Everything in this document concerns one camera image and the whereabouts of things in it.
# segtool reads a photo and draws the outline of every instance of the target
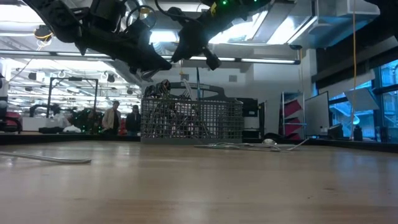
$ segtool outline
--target whiteboard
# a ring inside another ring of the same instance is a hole
[[[321,135],[321,127],[329,128],[329,96],[328,92],[305,100],[305,122],[307,136]]]

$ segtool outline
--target bottle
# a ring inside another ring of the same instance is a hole
[[[359,125],[354,129],[354,141],[363,141],[362,128]]]

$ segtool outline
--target metal frame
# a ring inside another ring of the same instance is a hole
[[[98,79],[97,78],[80,78],[80,77],[69,77],[69,78],[58,78],[58,77],[51,77],[50,78],[50,86],[49,86],[49,98],[47,100],[47,113],[45,115],[46,118],[50,117],[50,105],[51,105],[51,93],[52,90],[57,87],[59,82],[55,84],[54,86],[52,85],[52,82],[54,80],[60,80],[62,82],[63,80],[68,80],[70,82],[81,82],[83,80],[86,81],[95,81],[95,94],[94,94],[94,105],[93,105],[93,112],[94,114],[96,113],[96,107],[97,107],[97,93],[98,93]]]

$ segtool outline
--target lamp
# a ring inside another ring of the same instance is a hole
[[[127,94],[128,94],[128,95],[132,95],[132,93],[133,93],[132,88],[131,88],[131,87],[128,87],[128,88],[127,88]]]
[[[108,78],[106,79],[106,81],[108,81],[108,82],[110,82],[110,83],[114,83],[114,81],[115,81],[114,75],[108,74]]]
[[[27,76],[30,80],[36,80],[37,79],[37,73],[35,72],[30,72],[29,75]]]

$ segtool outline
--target cable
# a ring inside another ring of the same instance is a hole
[[[149,27],[149,29],[152,29],[156,25],[157,17],[156,17],[155,9],[153,7],[145,6],[145,5],[137,6],[135,9],[131,10],[130,13],[127,15],[127,18],[126,18],[126,26],[127,26],[127,28],[126,28],[125,32],[128,30],[128,28],[130,26],[129,25],[129,21],[130,21],[130,17],[132,16],[132,14],[135,13],[137,10],[141,10],[142,8],[150,9],[154,13],[155,22]]]
[[[34,32],[34,36],[36,37],[36,38],[38,38],[38,39],[44,39],[44,38],[49,38],[49,37],[51,37],[51,35],[52,35],[52,33],[51,34],[48,34],[48,35],[45,35],[45,36],[42,36],[42,37],[40,37],[40,36],[36,36],[36,34],[35,34],[35,32]]]
[[[40,45],[40,46],[36,49],[36,51],[42,50],[43,47],[45,47],[45,46]],[[17,77],[25,70],[25,68],[33,61],[33,58],[34,58],[34,57],[32,57],[32,58],[26,63],[25,67],[22,68],[22,69],[17,73],[17,75],[14,75],[14,77],[12,77],[12,78],[8,81],[8,83],[10,83],[10,82],[13,81],[15,78],[17,78]]]
[[[194,145],[194,147],[198,148],[207,148],[207,149],[237,149],[237,150],[244,150],[244,151],[261,151],[261,152],[290,152],[295,150],[296,148],[300,147],[310,138],[302,141],[300,144],[292,146],[290,144],[249,144],[249,143],[242,143],[242,144],[234,144],[229,142],[218,142],[215,144],[207,144],[207,145]]]
[[[181,16],[181,15],[171,14],[171,13],[168,13],[168,12],[164,11],[164,10],[160,7],[160,5],[159,5],[159,0],[155,0],[155,5],[156,5],[156,7],[158,8],[158,10],[159,10],[162,14],[164,14],[165,16],[177,17],[177,18],[186,19],[186,20],[188,20],[188,21],[197,22],[199,25],[201,25],[202,27],[204,27],[204,25],[203,25],[201,22],[197,21],[196,19],[193,19],[193,18],[188,17],[188,16]]]
[[[199,3],[199,5],[198,5],[198,7],[197,7],[197,9],[196,9],[196,12],[198,12],[198,10],[199,10],[199,7],[202,5],[202,2],[201,3]]]
[[[351,110],[351,139],[354,141],[353,135],[354,135],[354,113],[355,113],[355,89],[356,89],[356,0],[354,0],[354,6],[353,6],[353,59],[354,59],[354,92],[353,92],[353,103],[351,105],[352,110]]]
[[[27,154],[21,154],[16,152],[0,152],[1,156],[11,156],[11,157],[19,157],[24,159],[34,159],[38,161],[46,161],[46,162],[58,162],[62,164],[89,164],[91,163],[91,159],[61,159],[61,158],[53,158],[53,157],[45,157],[45,156],[33,156]]]

